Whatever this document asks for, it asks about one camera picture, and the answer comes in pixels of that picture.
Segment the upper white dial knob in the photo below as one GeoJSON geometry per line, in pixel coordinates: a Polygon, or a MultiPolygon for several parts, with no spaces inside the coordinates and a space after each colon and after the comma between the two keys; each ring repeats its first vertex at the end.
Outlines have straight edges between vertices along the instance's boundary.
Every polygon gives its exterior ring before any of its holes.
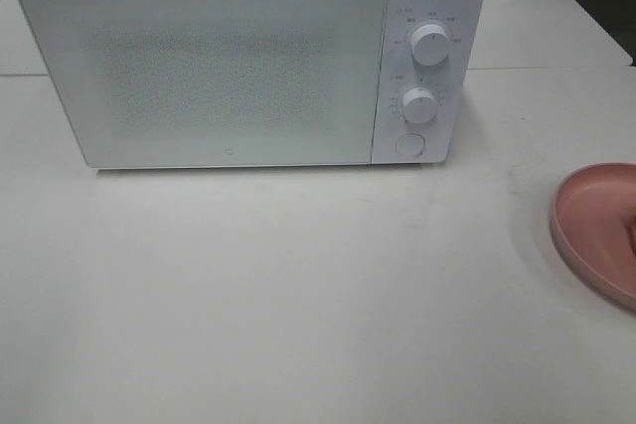
{"type": "Polygon", "coordinates": [[[407,39],[411,57],[420,66],[435,66],[449,55],[451,32],[440,21],[429,20],[414,26],[407,39]]]}

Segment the lower white dial knob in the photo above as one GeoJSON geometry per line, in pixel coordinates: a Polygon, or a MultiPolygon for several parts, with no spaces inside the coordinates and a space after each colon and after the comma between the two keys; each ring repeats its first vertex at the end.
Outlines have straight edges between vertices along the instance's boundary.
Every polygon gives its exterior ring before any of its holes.
{"type": "Polygon", "coordinates": [[[437,108],[437,98],[427,88],[412,88],[402,96],[401,114],[408,123],[428,123],[435,117],[437,108]]]}

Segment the white microwave door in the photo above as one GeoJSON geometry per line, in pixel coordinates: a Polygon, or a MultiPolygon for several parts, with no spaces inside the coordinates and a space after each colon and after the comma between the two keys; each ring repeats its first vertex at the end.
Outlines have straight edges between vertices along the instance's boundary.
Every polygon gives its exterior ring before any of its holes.
{"type": "Polygon", "coordinates": [[[367,163],[385,0],[20,0],[88,165],[367,163]]]}

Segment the pink round plate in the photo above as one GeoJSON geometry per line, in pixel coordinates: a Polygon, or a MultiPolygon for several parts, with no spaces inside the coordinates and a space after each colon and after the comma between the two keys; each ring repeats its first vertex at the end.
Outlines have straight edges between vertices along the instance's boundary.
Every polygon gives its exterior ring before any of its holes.
{"type": "Polygon", "coordinates": [[[589,288],[635,311],[635,251],[629,224],[635,214],[635,166],[599,163],[563,179],[551,204],[553,243],[568,268],[589,288]]]}

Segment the burger with lettuce and cheese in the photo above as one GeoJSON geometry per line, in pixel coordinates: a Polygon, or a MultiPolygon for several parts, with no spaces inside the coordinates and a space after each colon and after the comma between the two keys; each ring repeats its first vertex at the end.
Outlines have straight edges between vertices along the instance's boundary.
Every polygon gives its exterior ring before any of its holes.
{"type": "Polygon", "coordinates": [[[629,237],[633,250],[636,250],[636,215],[634,214],[629,224],[629,237]]]}

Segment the round white door button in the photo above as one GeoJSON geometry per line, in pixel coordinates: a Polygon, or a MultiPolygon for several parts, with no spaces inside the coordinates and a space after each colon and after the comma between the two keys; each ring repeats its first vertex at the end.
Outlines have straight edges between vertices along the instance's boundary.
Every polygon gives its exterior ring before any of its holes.
{"type": "Polygon", "coordinates": [[[407,133],[396,142],[396,151],[407,158],[420,157],[425,149],[425,139],[416,133],[407,133]]]}

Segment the white dial knob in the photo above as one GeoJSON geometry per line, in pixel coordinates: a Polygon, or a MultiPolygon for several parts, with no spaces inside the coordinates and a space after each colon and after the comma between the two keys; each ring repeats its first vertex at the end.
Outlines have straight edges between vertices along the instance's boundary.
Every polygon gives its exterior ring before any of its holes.
{"type": "Polygon", "coordinates": [[[435,117],[437,108],[437,98],[427,88],[412,88],[402,96],[401,114],[408,123],[428,123],[435,117]]]}
{"type": "Polygon", "coordinates": [[[440,21],[429,20],[414,26],[407,39],[411,57],[420,66],[435,66],[449,55],[451,32],[440,21]]]}

